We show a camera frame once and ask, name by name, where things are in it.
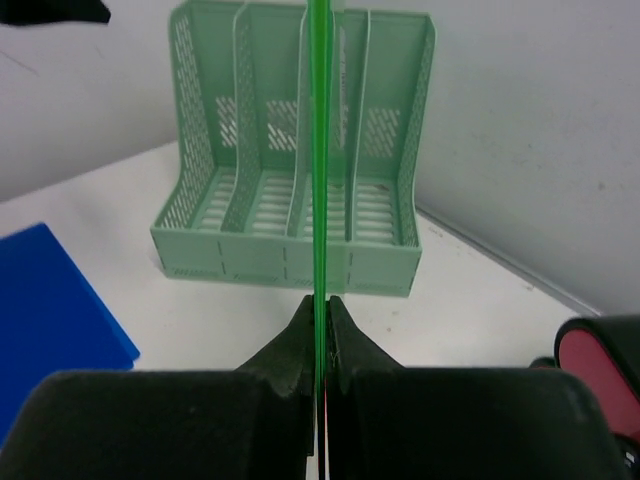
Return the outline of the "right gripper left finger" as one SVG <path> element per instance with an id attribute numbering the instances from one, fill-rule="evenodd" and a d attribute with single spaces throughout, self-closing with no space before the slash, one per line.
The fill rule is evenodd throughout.
<path id="1" fill-rule="evenodd" d="M 70 371 L 29 395 L 5 479 L 302 479 L 314 451 L 313 299 L 234 370 Z"/>

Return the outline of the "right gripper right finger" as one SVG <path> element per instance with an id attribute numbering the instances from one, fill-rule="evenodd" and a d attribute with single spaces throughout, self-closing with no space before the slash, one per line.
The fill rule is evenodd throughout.
<path id="1" fill-rule="evenodd" d="M 591 390 L 555 358 L 527 368 L 405 367 L 327 304 L 333 479 L 629 479 Z"/>

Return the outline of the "pink top drawer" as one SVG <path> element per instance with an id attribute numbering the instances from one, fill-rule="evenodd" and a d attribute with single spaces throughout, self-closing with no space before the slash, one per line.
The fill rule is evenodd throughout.
<path id="1" fill-rule="evenodd" d="M 636 398 L 601 343 L 586 330 L 570 330 L 560 341 L 559 360 L 595 395 L 611 430 L 633 438 Z"/>

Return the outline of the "blue file folder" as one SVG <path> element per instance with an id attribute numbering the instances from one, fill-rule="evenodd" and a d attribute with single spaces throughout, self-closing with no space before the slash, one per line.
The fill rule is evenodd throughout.
<path id="1" fill-rule="evenodd" d="M 130 370 L 140 352 L 49 227 L 1 239 L 1 437 L 48 375 Z"/>

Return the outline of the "green clip file folder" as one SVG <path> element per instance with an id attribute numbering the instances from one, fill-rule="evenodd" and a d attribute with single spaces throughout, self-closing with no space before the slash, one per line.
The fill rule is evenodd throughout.
<path id="1" fill-rule="evenodd" d="M 314 342 L 318 477 L 327 477 L 326 288 L 327 181 L 331 100 L 332 20 L 329 1 L 309 1 L 312 114 Z"/>

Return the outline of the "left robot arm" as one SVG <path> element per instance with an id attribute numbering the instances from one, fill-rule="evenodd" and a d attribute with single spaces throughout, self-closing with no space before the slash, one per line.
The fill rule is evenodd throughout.
<path id="1" fill-rule="evenodd" d="M 101 0 L 1 0 L 2 25 L 108 24 L 110 19 L 111 12 Z"/>

